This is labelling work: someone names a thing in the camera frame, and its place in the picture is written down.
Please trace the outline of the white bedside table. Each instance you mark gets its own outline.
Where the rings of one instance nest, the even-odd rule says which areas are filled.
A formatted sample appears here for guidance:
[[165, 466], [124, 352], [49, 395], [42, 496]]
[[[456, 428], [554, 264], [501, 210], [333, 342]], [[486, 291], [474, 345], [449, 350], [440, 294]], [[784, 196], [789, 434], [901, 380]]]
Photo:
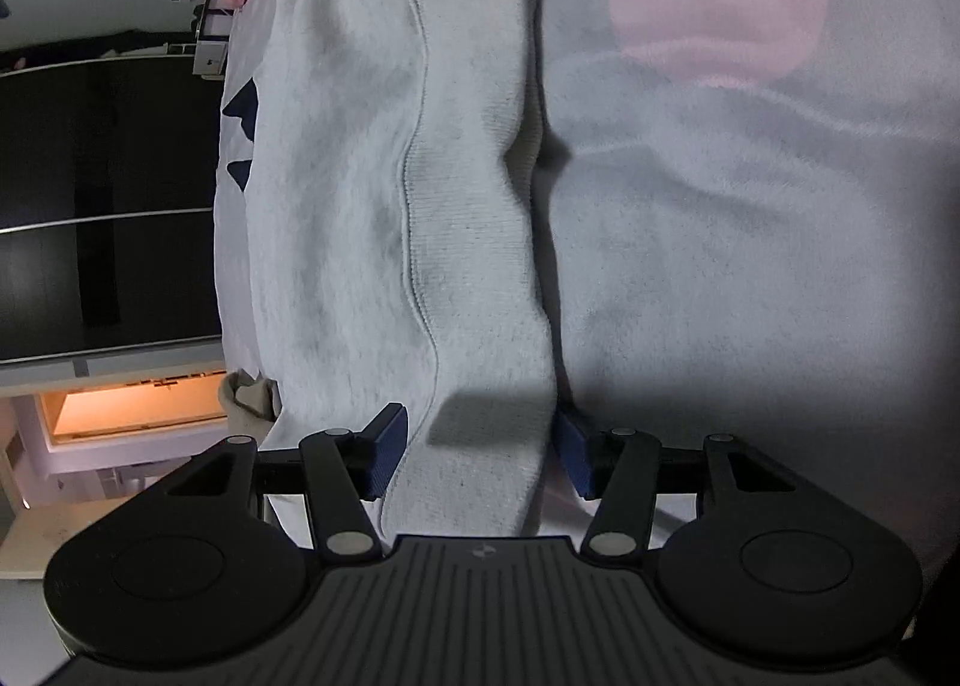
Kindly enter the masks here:
[[194, 73], [207, 80], [221, 80], [228, 60], [228, 41], [235, 7], [224, 0], [192, 0], [195, 3]]

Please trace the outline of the polka dot bed sheet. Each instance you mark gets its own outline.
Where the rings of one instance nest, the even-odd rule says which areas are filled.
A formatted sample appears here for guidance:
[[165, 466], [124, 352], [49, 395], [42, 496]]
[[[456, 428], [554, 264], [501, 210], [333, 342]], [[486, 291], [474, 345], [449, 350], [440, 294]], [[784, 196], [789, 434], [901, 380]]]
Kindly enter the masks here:
[[958, 0], [542, 0], [562, 402], [958, 540]]

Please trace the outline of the beige folded garment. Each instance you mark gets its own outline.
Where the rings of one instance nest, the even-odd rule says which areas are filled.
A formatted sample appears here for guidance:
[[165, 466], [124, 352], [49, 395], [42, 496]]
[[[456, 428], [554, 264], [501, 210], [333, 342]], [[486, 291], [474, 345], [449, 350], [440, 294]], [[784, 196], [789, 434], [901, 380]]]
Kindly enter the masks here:
[[247, 372], [229, 372], [218, 387], [218, 402], [231, 436], [249, 436], [262, 445], [280, 414], [277, 383]]

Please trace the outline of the black sliding wardrobe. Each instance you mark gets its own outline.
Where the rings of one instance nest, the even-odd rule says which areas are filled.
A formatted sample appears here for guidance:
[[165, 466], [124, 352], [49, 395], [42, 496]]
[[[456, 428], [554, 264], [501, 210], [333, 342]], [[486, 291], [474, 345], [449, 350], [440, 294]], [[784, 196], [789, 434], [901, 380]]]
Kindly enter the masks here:
[[220, 101], [187, 47], [3, 75], [3, 364], [218, 338]]

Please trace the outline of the light grey sweatshirt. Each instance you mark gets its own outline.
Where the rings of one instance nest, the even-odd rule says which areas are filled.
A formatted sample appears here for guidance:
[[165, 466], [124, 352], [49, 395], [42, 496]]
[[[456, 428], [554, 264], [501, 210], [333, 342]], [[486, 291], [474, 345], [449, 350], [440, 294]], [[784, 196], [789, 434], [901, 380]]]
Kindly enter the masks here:
[[516, 535], [539, 484], [533, 29], [534, 0], [275, 0], [244, 190], [265, 442], [404, 405], [389, 537]]

